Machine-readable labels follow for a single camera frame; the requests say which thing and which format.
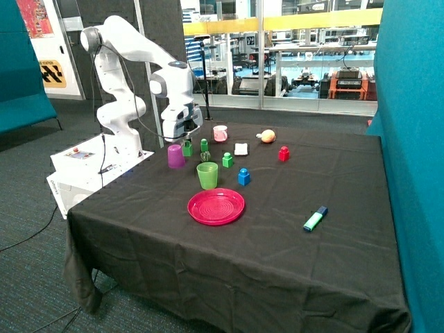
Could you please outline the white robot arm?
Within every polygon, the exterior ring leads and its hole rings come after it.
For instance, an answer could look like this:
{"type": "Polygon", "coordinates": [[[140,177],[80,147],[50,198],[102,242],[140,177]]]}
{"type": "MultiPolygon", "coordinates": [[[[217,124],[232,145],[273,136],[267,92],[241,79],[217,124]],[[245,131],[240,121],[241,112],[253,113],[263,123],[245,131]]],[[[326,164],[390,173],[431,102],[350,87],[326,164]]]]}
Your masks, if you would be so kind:
{"type": "Polygon", "coordinates": [[[98,109],[97,117],[102,126],[112,131],[120,155],[127,159],[142,155],[139,133],[128,123],[146,111],[145,102],[131,90],[132,82],[123,71],[124,60],[159,66],[148,83],[155,97],[169,101],[160,115],[166,141],[190,139],[200,130],[203,116],[194,102],[195,76],[187,63],[173,58],[116,15],[99,26],[84,28],[80,42],[95,57],[101,87],[115,98],[98,109]]]}

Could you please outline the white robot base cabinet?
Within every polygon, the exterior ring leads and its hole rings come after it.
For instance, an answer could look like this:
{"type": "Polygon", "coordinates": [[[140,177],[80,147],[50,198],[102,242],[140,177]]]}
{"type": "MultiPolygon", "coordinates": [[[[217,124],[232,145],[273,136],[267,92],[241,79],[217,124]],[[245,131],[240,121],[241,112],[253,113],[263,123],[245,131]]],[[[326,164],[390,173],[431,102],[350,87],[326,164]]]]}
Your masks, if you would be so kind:
{"type": "Polygon", "coordinates": [[[100,134],[52,155],[55,171],[46,181],[62,217],[152,154],[141,148],[131,151],[117,136],[100,134]]]}

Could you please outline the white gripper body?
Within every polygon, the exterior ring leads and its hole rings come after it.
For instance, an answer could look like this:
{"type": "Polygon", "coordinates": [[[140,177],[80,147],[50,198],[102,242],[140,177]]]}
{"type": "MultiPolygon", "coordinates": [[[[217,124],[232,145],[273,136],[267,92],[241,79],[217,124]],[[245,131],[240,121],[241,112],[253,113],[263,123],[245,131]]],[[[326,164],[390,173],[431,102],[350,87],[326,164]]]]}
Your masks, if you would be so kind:
{"type": "Polygon", "coordinates": [[[186,105],[169,105],[162,113],[161,118],[163,138],[168,142],[176,142],[193,136],[203,125],[203,116],[200,106],[189,103],[186,105]]]}

